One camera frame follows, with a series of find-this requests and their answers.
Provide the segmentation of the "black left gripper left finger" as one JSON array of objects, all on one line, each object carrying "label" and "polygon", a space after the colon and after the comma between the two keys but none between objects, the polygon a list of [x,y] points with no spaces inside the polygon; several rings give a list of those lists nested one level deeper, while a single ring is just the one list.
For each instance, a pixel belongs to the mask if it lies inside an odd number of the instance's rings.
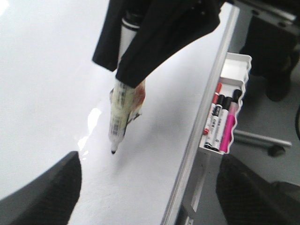
[{"label": "black left gripper left finger", "polygon": [[79,199],[82,167],[77,151],[0,201],[2,225],[66,225]]}]

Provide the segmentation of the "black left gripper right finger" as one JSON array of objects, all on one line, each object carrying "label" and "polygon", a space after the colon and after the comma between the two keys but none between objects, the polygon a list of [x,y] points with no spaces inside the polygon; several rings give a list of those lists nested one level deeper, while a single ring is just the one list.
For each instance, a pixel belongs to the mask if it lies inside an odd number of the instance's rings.
[{"label": "black left gripper right finger", "polygon": [[298,225],[300,203],[232,155],[224,155],[217,198],[229,225]]}]

